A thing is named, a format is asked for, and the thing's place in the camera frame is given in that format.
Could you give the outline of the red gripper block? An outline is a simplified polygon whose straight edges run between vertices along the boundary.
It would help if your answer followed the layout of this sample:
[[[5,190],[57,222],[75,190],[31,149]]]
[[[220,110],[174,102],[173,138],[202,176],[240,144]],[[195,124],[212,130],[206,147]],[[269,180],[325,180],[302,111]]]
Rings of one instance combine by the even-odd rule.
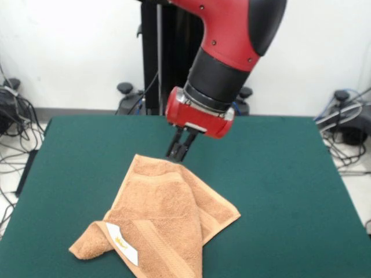
[[[182,162],[198,135],[197,131],[212,138],[224,137],[233,124],[235,111],[229,108],[222,113],[211,112],[188,99],[182,88],[174,87],[168,98],[165,115],[169,123],[179,126],[165,156],[170,160]],[[186,140],[180,143],[185,127],[195,130],[189,130]]]

